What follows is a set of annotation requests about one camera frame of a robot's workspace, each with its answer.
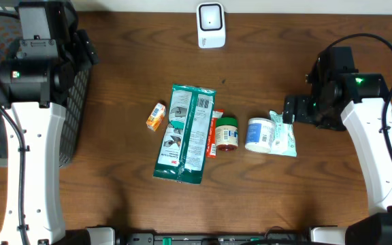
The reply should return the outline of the green 3M glove package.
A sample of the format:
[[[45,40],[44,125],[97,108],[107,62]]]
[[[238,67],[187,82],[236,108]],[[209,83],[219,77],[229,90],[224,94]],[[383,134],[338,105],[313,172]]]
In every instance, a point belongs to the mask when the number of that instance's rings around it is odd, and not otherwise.
[[[188,85],[172,86],[167,128],[153,176],[200,184],[214,111],[216,91]]]

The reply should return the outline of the green lid jar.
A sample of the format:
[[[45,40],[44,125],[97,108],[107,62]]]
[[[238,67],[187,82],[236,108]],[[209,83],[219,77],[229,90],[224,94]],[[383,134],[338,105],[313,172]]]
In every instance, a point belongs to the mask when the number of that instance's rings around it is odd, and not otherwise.
[[[216,121],[215,144],[219,151],[233,151],[238,148],[238,121],[232,117],[222,117]]]

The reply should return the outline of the light green wipes pack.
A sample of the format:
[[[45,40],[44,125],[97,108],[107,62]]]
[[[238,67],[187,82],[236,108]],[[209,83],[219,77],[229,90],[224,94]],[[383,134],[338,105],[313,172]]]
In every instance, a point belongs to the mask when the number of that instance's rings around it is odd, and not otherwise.
[[[291,124],[283,123],[282,114],[275,111],[269,112],[270,120],[275,123],[274,139],[272,142],[271,154],[277,154],[288,157],[296,157],[296,143]]]

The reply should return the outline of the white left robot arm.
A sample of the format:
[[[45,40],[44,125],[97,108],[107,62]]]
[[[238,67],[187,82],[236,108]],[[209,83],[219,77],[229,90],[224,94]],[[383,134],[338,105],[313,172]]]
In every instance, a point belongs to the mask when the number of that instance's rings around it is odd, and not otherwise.
[[[90,71],[99,61],[69,1],[21,1],[22,36],[0,64],[7,138],[1,244],[54,244],[66,228],[59,170],[73,156]]]

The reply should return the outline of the white blue label tub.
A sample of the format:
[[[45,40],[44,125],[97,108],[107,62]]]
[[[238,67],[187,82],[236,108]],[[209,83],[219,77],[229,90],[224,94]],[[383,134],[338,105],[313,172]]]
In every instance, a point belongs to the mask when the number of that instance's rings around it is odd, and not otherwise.
[[[275,123],[266,118],[251,118],[248,121],[245,148],[251,152],[269,154],[274,141]]]

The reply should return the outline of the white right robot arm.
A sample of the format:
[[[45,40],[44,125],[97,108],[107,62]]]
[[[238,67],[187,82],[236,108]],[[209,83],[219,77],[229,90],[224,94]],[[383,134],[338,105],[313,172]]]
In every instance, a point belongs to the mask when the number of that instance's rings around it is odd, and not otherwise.
[[[361,166],[369,216],[348,227],[313,227],[319,244],[392,244],[392,107],[379,73],[360,73],[349,47],[319,53],[306,75],[310,95],[289,95],[283,121],[348,131]]]

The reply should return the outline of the red stick packet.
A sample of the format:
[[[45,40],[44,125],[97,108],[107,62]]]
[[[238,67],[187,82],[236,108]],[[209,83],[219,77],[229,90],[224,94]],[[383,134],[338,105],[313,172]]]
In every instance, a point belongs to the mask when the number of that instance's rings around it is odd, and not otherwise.
[[[216,121],[222,117],[224,110],[214,110],[212,113],[210,130],[208,134],[207,140],[207,148],[206,148],[206,157],[207,158],[215,158],[216,157],[216,140],[215,140],[215,128]]]

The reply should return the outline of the orange small box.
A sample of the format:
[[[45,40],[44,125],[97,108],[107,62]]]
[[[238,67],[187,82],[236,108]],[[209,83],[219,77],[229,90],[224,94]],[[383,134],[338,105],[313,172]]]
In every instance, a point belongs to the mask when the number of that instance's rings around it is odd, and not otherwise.
[[[156,131],[163,121],[166,111],[166,107],[162,103],[157,103],[146,121],[147,127],[152,131]]]

